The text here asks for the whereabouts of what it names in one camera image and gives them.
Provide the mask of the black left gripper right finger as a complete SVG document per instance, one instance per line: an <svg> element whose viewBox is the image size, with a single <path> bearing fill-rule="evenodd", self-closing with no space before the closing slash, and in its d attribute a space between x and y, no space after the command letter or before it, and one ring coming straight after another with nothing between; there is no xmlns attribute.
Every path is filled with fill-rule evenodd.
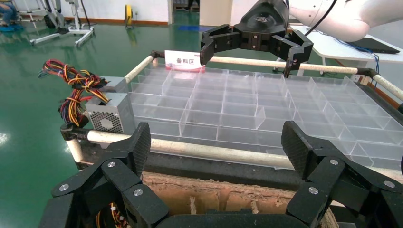
<svg viewBox="0 0 403 228"><path fill-rule="evenodd" d="M348 159L330 141L305 134L294 121L284 122L281 145L303 180L287 215L317 228L336 201L368 228L402 227L401 183Z"/></svg>

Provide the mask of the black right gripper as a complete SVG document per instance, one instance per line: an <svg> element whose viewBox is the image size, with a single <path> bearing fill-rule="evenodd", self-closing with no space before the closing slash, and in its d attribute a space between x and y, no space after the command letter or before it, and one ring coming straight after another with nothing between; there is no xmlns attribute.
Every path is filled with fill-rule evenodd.
<svg viewBox="0 0 403 228"><path fill-rule="evenodd" d="M288 35L289 6L285 0L259 0L233 28L224 24L202 33L200 64L206 65L217 52L247 49L272 52L285 61L283 76L309 60L313 42L299 30Z"/></svg>

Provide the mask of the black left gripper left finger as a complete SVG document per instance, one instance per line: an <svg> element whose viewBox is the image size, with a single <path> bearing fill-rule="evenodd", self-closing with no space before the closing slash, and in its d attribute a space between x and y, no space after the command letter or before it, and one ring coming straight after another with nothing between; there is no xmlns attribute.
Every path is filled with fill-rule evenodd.
<svg viewBox="0 0 403 228"><path fill-rule="evenodd" d="M111 202L131 227L157 227L169 208L140 178L150 148L149 124L139 123L132 136L111 143L95 164L59 183L52 190L51 227L91 226Z"/></svg>

